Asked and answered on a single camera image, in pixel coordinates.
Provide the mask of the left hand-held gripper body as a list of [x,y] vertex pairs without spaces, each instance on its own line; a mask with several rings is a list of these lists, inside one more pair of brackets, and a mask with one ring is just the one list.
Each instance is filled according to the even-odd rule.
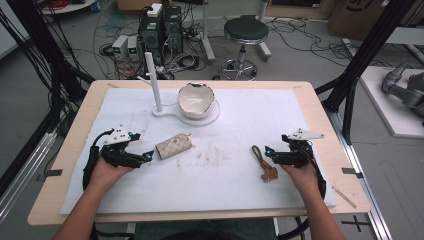
[[132,141],[129,141],[127,131],[122,125],[113,129],[109,137],[104,141],[101,156],[107,163],[114,167],[139,168],[141,166],[141,155],[128,153],[125,148]]

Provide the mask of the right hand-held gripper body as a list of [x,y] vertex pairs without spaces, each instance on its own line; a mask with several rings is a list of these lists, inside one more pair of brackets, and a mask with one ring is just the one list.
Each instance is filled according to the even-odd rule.
[[291,165],[296,168],[307,165],[314,159],[312,140],[324,137],[322,133],[315,133],[299,128],[287,135],[292,139],[290,152],[283,158],[282,165]]

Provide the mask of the brown key fob green loop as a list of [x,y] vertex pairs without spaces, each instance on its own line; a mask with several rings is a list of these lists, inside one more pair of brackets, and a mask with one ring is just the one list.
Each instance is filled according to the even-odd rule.
[[254,154],[254,156],[256,157],[258,163],[260,164],[260,166],[263,168],[264,173],[261,175],[261,179],[264,182],[269,182],[272,180],[275,180],[278,178],[278,171],[275,167],[271,166],[268,162],[266,162],[263,157],[262,157],[262,153],[259,149],[258,146],[253,145],[251,147],[251,150]]

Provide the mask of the beige key pouch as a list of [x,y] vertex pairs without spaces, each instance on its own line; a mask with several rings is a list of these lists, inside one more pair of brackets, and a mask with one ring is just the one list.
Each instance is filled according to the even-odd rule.
[[155,145],[155,149],[162,160],[180,154],[194,147],[191,135],[186,133],[177,134]]

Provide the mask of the person's left hand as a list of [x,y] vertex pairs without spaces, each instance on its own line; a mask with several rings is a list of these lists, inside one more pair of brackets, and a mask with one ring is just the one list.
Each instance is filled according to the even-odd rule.
[[99,157],[87,189],[97,193],[106,193],[122,176],[131,171],[133,171],[133,168],[114,167],[107,163],[103,157]]

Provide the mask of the person's right hand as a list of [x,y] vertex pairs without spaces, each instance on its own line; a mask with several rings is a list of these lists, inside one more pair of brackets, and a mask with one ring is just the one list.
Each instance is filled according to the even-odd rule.
[[282,169],[290,176],[302,197],[320,197],[317,173],[311,164],[301,168],[282,165]]

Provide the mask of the white stand with pole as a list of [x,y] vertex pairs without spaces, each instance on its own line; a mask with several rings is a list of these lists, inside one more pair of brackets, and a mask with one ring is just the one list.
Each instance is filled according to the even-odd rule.
[[162,102],[161,95],[160,95],[159,82],[157,79],[156,66],[153,61],[153,56],[150,52],[146,52],[144,56],[145,56],[145,63],[147,64],[146,75],[149,77],[149,81],[145,80],[142,77],[139,77],[139,80],[144,81],[145,83],[151,86],[151,89],[153,91],[154,101],[155,101],[155,106],[152,109],[152,114],[155,117],[158,117],[158,118],[175,117],[178,120],[180,120],[182,123],[192,127],[208,126],[218,119],[220,115],[220,105],[218,100],[216,99],[216,96],[215,96],[215,105],[212,112],[210,113],[209,116],[203,119],[191,119],[186,117],[178,106],[178,102],[177,102],[178,94],[176,96],[175,103],[164,104]]

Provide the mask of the light wooden table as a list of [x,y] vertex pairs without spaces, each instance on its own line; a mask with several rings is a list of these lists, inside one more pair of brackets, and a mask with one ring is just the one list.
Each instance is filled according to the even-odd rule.
[[[334,214],[360,213],[370,205],[356,175],[350,173],[350,163],[324,112],[312,85],[303,81],[212,81],[214,93],[218,89],[283,89],[295,93],[307,126],[303,129],[324,135],[313,142],[314,153],[327,181],[325,202]],[[53,164],[56,175],[45,183],[28,216],[31,225],[60,224],[82,193],[82,174],[92,142],[87,140],[108,90],[113,88],[149,89],[141,81],[103,80],[94,82],[75,118],[64,144]],[[353,209],[332,186],[337,187],[356,205]],[[141,222],[190,219],[224,219],[249,217],[277,217],[304,214],[304,205],[294,209],[218,210],[176,213],[109,213],[98,211],[100,222]]]

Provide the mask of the white table mat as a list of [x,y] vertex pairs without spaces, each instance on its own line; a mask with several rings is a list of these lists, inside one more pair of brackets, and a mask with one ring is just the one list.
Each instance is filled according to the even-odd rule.
[[270,182],[251,148],[286,151],[281,139],[307,126],[295,93],[283,89],[218,89],[217,120],[192,127],[173,116],[156,117],[149,89],[107,91],[87,137],[104,141],[104,131],[123,126],[140,134],[128,145],[133,154],[154,151],[177,134],[190,136],[192,148],[166,160],[153,160],[122,177],[98,211],[176,213],[218,210],[294,209],[303,205],[290,177],[280,171]]

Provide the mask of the white cracked bowl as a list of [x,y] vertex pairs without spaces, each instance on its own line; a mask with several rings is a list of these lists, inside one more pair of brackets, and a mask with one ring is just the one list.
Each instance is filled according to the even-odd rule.
[[214,108],[215,94],[205,83],[188,83],[179,90],[177,102],[186,117],[203,119]]

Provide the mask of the grey power supply unit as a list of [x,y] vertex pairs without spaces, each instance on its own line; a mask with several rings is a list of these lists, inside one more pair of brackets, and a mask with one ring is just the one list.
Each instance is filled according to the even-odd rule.
[[112,44],[112,50],[116,60],[126,60],[128,57],[128,37],[126,35],[119,36]]
[[138,39],[136,36],[129,36],[127,42],[128,56],[131,61],[139,60]]

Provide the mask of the white floor board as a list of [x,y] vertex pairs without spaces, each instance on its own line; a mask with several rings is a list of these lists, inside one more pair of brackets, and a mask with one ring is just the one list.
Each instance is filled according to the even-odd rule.
[[362,74],[361,83],[393,136],[424,139],[424,118],[381,90],[383,79],[390,71],[389,67],[370,66]]

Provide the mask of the black computer tower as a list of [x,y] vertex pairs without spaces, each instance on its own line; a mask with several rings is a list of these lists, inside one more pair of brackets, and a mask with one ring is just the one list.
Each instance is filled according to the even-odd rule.
[[150,52],[156,65],[165,64],[165,57],[183,52],[182,10],[180,6],[153,3],[140,21],[138,34],[144,52]]

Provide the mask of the black round stool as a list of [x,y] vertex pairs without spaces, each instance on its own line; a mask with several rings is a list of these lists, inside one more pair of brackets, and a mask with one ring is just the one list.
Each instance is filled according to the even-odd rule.
[[241,16],[227,21],[224,25],[224,35],[240,45],[238,57],[227,60],[219,74],[228,80],[255,80],[258,67],[245,59],[246,47],[256,46],[268,38],[268,27],[255,16]]

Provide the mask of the cardboard box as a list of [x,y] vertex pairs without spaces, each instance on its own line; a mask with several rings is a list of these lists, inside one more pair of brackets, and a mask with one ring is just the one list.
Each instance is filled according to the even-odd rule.
[[330,35],[364,40],[390,0],[336,0],[328,22]]

